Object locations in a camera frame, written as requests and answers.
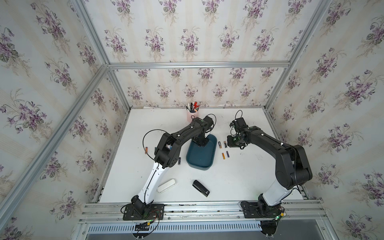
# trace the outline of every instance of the pen holder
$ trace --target pen holder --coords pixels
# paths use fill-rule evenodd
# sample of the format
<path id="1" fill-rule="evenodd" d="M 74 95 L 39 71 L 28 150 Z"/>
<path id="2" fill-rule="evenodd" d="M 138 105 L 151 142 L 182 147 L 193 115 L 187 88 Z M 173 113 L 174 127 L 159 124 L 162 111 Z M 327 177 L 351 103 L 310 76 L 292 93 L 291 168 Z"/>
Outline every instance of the pen holder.
<path id="1" fill-rule="evenodd" d="M 187 121 L 189 123 L 192 122 L 192 119 L 197 118 L 197 117 L 199 117 L 199 111 L 191 113 L 190 111 L 187 110 Z"/>

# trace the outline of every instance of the wire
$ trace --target wire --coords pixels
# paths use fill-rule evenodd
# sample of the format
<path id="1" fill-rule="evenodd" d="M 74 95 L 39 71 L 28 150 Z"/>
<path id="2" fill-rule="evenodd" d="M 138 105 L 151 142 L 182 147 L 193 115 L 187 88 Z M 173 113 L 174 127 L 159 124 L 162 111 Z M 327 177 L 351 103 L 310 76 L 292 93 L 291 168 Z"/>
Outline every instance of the wire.
<path id="1" fill-rule="evenodd" d="M 237 116 L 237 114 L 240 112 L 241 110 L 239 110 L 239 111 L 237 111 L 237 113 L 235 114 L 235 119 L 236 119 L 236 116 Z M 243 111 L 241 111 L 241 116 L 240 116 L 240 118 L 243 116 Z"/>

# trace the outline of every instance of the floral wallpaper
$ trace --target floral wallpaper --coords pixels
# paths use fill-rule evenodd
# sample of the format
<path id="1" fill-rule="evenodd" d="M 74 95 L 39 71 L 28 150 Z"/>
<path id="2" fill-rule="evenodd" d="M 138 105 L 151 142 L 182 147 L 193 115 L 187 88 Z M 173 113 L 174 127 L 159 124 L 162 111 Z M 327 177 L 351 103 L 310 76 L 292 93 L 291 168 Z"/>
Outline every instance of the floral wallpaper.
<path id="1" fill-rule="evenodd" d="M 0 2 L 0 201 L 101 64 L 69 1 Z M 95 201 L 124 110 L 108 79 L 48 159 L 1 239 L 69 239 L 85 202 Z"/>
<path id="2" fill-rule="evenodd" d="M 288 60 L 319 0 L 84 2 L 110 62 L 167 62 Z"/>
<path id="3" fill-rule="evenodd" d="M 263 106 L 283 68 L 118 70 L 116 76 L 134 107 Z"/>
<path id="4" fill-rule="evenodd" d="M 334 0 L 270 109 L 283 141 L 305 148 L 305 186 L 340 239 L 384 234 L 383 11 L 380 0 Z"/>

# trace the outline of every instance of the plastic tray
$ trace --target plastic tray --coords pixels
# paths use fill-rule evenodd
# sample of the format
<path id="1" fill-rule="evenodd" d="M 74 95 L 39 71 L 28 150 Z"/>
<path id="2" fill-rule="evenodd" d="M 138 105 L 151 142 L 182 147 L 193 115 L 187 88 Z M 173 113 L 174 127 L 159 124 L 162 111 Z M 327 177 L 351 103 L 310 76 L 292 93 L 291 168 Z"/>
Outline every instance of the plastic tray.
<path id="1" fill-rule="evenodd" d="M 200 170 L 209 169 L 215 157 L 217 138 L 210 134 L 207 136 L 209 142 L 205 147 L 199 147 L 194 141 L 191 141 L 187 152 L 187 163 Z"/>

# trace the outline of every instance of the metal vent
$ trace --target metal vent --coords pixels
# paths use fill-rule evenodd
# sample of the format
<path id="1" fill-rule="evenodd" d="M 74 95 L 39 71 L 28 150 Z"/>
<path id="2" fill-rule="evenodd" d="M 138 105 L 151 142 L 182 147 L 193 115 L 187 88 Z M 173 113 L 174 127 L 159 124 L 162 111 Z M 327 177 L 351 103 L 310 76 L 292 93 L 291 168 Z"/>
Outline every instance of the metal vent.
<path id="1" fill-rule="evenodd" d="M 100 233 L 133 233 L 135 223 L 93 223 L 89 226 L 89 234 Z M 148 231 L 156 227 L 157 223 L 151 224 Z M 228 221 L 228 222 L 174 222 L 159 223 L 154 233 L 177 233 L 177 232 L 238 232 L 238 231 L 261 231 L 260 221 Z"/>

